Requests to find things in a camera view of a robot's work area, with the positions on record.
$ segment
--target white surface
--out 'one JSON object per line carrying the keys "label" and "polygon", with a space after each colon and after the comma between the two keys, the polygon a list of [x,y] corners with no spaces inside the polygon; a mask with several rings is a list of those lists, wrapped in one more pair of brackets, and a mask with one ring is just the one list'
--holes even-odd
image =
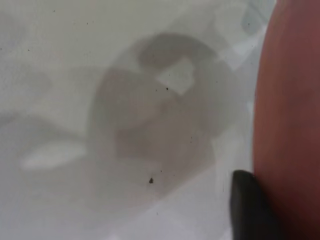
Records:
{"label": "white surface", "polygon": [[273,4],[0,0],[0,239],[230,239]]}

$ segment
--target red-orange surface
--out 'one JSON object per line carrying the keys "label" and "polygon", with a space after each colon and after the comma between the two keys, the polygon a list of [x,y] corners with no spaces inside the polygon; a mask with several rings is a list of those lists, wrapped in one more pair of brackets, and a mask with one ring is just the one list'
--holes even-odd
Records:
{"label": "red-orange surface", "polygon": [[254,172],[291,239],[320,239],[320,1],[281,0],[256,87]]}

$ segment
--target black object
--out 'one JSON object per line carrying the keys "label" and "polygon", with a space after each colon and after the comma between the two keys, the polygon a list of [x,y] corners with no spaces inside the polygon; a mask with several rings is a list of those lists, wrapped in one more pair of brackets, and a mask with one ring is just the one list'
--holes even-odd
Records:
{"label": "black object", "polygon": [[250,172],[233,172],[230,212],[234,240],[285,239],[266,194]]}

